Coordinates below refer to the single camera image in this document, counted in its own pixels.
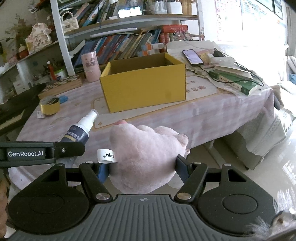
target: phone on shelf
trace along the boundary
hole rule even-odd
[[[183,50],[182,53],[185,55],[191,65],[204,65],[202,59],[193,49]]]

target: ribbed gray surface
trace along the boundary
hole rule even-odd
[[[9,239],[9,241],[99,240],[247,241],[250,239],[220,234],[206,226],[190,205],[175,203],[169,195],[119,195],[109,204],[97,204],[84,222],[66,232],[39,236],[18,231]]]

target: wooden board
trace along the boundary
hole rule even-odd
[[[45,89],[38,95],[39,99],[43,99],[47,96],[54,96],[66,91],[81,87],[82,78],[79,75],[68,77],[62,81],[57,81],[53,84],[47,85]]]

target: pink plush toy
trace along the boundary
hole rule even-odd
[[[117,161],[110,165],[113,185],[125,194],[147,194],[172,179],[188,137],[167,127],[136,128],[120,120],[111,129],[110,141]]]

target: table leg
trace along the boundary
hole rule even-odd
[[[216,150],[216,148],[214,147],[214,141],[209,141],[206,142],[204,145],[204,147],[207,149],[207,151],[209,152],[209,154],[214,158],[214,160],[217,162],[217,164],[219,165],[219,167],[222,167],[223,164],[226,163],[226,161],[224,160],[224,158],[220,155],[220,153]]]

